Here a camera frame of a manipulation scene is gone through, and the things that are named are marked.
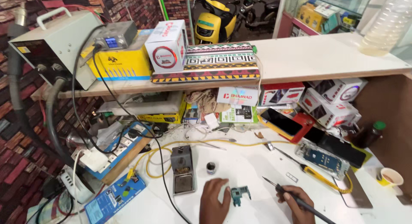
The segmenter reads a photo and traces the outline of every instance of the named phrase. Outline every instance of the water container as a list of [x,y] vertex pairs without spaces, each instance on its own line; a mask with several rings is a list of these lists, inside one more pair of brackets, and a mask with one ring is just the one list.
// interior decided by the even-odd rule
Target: water container
[[387,54],[403,36],[412,16],[412,0],[386,0],[359,51],[369,56]]

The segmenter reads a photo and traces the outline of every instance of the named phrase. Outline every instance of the plastic bottle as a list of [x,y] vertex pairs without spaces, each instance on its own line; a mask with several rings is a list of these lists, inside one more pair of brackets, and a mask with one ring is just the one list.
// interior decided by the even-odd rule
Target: plastic bottle
[[382,130],[385,129],[386,124],[378,121],[370,128],[366,128],[359,132],[352,140],[353,145],[358,148],[369,147],[373,142],[382,136]]
[[412,15],[412,0],[386,0],[359,51],[369,56],[387,54],[403,36]]

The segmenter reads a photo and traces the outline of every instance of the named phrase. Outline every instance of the screwdriver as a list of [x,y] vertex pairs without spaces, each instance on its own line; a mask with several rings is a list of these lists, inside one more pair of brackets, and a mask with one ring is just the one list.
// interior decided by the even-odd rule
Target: screwdriver
[[[270,184],[272,184],[273,186],[276,187],[276,191],[278,191],[279,193],[281,193],[282,195],[287,192],[286,190],[284,190],[282,188],[281,185],[279,184],[275,184],[273,182],[271,182],[269,179],[263,177],[263,179],[265,179],[267,182],[269,182]],[[336,224],[335,222],[331,221],[329,218],[327,218],[326,216],[324,216],[323,214],[319,213],[317,210],[315,210],[312,206],[309,206],[308,204],[306,204],[306,202],[304,202],[303,200],[301,200],[299,197],[293,195],[292,193],[289,193],[291,195],[291,197],[296,201],[296,203],[299,206],[302,206],[303,208],[305,208],[307,211],[311,212],[312,214],[318,216],[320,219],[322,219],[323,221],[325,221],[328,224]]]
[[336,186],[335,184],[333,184],[332,182],[330,182],[328,179],[324,178],[322,175],[320,175],[317,171],[313,170],[312,168],[310,168],[309,166],[307,166],[306,164],[302,164],[299,161],[293,159],[290,155],[284,153],[282,150],[280,150],[277,147],[274,147],[276,150],[280,151],[280,153],[284,154],[287,158],[295,161],[297,164],[300,165],[300,167],[302,168],[302,171],[305,173],[310,174],[311,176],[313,176],[314,178],[320,180],[321,182],[329,185],[330,187],[332,187],[333,189],[338,190],[340,193],[342,194],[350,194],[352,192],[353,189],[353,184],[352,184],[352,180],[351,178],[349,178],[348,174],[345,173],[346,177],[348,178],[349,181],[349,189],[341,189],[338,186]]

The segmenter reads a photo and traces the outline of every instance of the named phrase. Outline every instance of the floor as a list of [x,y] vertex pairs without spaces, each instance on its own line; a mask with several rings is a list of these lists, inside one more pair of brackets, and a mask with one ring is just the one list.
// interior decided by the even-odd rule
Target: floor
[[[233,1],[233,0],[216,0],[218,2],[221,2],[223,4],[225,4],[226,2],[229,1]],[[234,6],[233,5],[228,5],[228,8],[230,8],[231,11],[233,11]],[[257,3],[254,6],[254,9],[256,10],[256,16],[257,19],[260,16],[260,14],[263,12],[264,10],[264,4],[263,3]],[[195,20],[197,20],[198,16],[200,15],[200,13],[202,12],[208,12],[206,9],[204,9],[200,4],[196,4],[196,8],[194,9],[194,17]],[[268,33],[267,31],[250,31],[247,28],[245,28],[244,23],[242,24],[241,28],[239,29],[239,31],[237,33],[234,34],[234,36],[232,37],[232,42],[239,42],[239,41],[250,41],[250,40],[265,40],[265,39],[271,39],[273,35],[273,32]]]

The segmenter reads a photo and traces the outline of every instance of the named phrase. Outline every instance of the yellow screwdriver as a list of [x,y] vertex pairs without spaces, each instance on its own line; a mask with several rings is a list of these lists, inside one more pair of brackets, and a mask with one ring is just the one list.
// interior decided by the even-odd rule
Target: yellow screwdriver
[[296,163],[298,163],[300,165],[300,167],[302,168],[302,171],[304,171],[305,173],[310,174],[311,176],[315,177],[316,179],[320,180],[321,182],[329,185],[330,187],[332,187],[333,189],[338,190],[340,193],[342,194],[350,194],[352,192],[353,189],[353,184],[351,179],[349,178],[349,175],[347,173],[345,173],[345,176],[348,178],[349,181],[349,189],[340,189],[338,186],[336,186],[335,184],[333,184],[332,182],[330,182],[328,179],[324,178],[322,175],[320,175],[319,173],[317,173],[315,170],[313,170],[312,168],[310,168],[309,166],[300,163],[299,161],[293,159],[290,155],[284,153],[282,150],[280,150],[279,148],[273,147],[276,150],[280,151],[282,154],[284,154],[287,158],[295,161]]

